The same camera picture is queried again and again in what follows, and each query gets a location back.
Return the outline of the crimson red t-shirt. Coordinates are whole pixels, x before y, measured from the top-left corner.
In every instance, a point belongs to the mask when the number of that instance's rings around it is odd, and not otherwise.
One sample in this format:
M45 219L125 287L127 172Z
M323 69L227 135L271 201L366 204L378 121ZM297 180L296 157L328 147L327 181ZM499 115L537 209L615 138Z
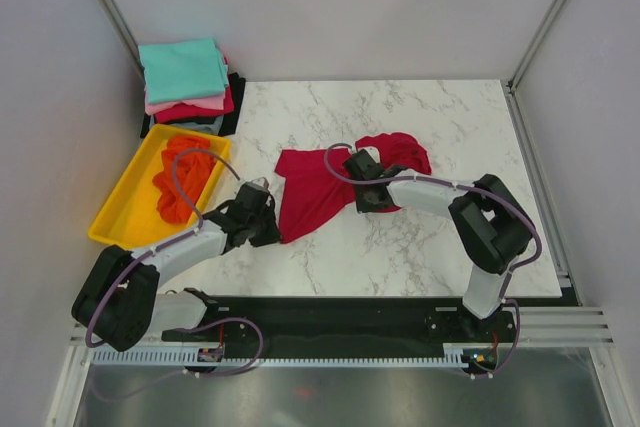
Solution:
M376 149L385 168L401 165L421 174L432 173L427 151L409 134L365 136L355 146ZM283 150L275 173L285 180L278 219L284 244L319 229L356 200L355 187L338 180L326 168L322 149Z

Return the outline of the yellow plastic tray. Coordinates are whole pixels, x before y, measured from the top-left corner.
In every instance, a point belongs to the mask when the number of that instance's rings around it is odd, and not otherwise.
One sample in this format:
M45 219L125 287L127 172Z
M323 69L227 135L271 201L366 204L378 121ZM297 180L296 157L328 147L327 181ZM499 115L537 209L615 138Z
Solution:
M89 227L88 237L133 249L159 242L196 223L195 215L183 224L165 222L157 211L161 191L153 184L154 176L163 170L162 152L168 141L177 135L194 134L170 125L153 126Z

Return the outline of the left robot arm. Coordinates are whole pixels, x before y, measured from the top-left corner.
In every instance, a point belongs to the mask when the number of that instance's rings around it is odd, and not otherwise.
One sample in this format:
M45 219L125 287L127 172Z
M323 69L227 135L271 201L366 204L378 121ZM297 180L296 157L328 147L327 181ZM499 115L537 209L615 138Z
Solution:
M87 329L88 346L106 344L118 352L149 334L195 329L205 317L208 296L192 288L169 295L159 289L191 267L246 243L262 247L280 241L268 182L264 178L245 182L233 199L159 244L133 250L105 248L71 315Z

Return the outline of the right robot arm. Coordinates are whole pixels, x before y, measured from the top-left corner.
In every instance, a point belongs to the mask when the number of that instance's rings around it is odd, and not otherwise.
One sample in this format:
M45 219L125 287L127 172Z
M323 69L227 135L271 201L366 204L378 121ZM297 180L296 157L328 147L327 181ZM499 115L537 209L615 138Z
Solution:
M495 175L460 183L404 165L385 168L364 149L352 153L343 167L346 176L332 167L328 169L354 187L358 212L417 209L453 223L472 263L462 304L478 319L486 319L498 310L513 271L534 262L542 253L533 221Z

